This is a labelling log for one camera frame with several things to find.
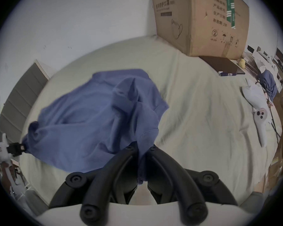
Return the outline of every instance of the wall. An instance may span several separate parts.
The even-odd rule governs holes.
[[[260,0],[244,1],[250,7],[247,45],[274,55],[275,19]],[[152,0],[22,0],[0,31],[0,110],[35,59],[58,71],[105,45],[152,34]]]

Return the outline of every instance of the blue shirt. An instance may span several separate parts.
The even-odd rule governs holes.
[[[88,172],[102,168],[133,141],[141,158],[154,144],[167,109],[143,70],[98,72],[42,109],[22,143],[49,165]]]

